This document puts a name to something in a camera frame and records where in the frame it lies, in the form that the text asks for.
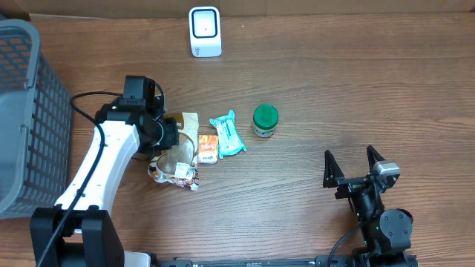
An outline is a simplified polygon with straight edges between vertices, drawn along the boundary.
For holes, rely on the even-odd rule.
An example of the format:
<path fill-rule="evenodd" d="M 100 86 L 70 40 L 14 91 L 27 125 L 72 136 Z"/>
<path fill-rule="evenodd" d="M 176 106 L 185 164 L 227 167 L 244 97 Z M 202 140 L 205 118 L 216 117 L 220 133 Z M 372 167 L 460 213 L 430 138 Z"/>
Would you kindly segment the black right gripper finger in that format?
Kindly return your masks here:
<path fill-rule="evenodd" d="M 334 188 L 338 186 L 340 180 L 344 179 L 344 174 L 340 169 L 338 163 L 335 160 L 335 157 L 330 150 L 324 152 L 324 188 Z"/>
<path fill-rule="evenodd" d="M 385 164 L 385 158 L 372 146 L 367 146 L 367 158 L 370 167 L 370 173 L 382 173 Z"/>

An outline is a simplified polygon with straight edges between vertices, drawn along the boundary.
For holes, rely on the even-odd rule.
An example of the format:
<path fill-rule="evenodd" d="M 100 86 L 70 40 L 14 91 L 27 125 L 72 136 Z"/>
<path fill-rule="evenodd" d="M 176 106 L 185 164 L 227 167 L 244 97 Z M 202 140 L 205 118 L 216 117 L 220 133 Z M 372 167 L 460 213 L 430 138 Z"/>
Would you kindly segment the beige brown snack bag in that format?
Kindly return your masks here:
<path fill-rule="evenodd" d="M 178 129 L 178 145 L 152 159 L 148 165 L 148 175 L 158 183 L 171 183 L 181 188 L 197 191 L 199 177 L 197 113 L 170 113 L 166 119 L 173 118 Z"/>

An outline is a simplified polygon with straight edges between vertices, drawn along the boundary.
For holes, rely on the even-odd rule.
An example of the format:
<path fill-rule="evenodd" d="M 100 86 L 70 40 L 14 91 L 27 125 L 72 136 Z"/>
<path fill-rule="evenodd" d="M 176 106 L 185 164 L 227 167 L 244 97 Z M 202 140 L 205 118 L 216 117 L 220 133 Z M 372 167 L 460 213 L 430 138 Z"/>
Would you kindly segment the teal wet wipes pack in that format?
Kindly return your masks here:
<path fill-rule="evenodd" d="M 209 120 L 210 124 L 217 131 L 218 157 L 233 156 L 241 151 L 246 152 L 247 148 L 235 127 L 235 112 L 230 110 L 227 115 Z"/>

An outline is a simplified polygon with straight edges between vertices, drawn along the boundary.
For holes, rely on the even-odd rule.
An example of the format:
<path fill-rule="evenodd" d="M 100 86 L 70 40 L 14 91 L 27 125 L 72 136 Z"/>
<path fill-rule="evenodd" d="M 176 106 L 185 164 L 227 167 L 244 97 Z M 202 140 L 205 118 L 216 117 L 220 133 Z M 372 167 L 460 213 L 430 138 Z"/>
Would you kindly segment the green lid seasoning jar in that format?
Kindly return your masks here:
<path fill-rule="evenodd" d="M 278 110 L 269 104 L 256 107 L 252 117 L 253 132 L 259 137 L 271 137 L 279 120 Z"/>

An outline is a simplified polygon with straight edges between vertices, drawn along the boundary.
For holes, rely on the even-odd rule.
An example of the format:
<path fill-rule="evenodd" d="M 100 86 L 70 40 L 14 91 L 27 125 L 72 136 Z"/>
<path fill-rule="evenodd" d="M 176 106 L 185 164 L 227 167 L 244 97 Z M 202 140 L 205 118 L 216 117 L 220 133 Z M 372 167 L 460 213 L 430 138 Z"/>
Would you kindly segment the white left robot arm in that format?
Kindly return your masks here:
<path fill-rule="evenodd" d="M 52 208 L 37 208 L 30 235 L 38 266 L 145 266 L 154 254 L 126 251 L 111 208 L 135 153 L 178 143 L 174 118 L 154 105 L 106 104 L 96 113 L 91 146 L 64 194 Z"/>

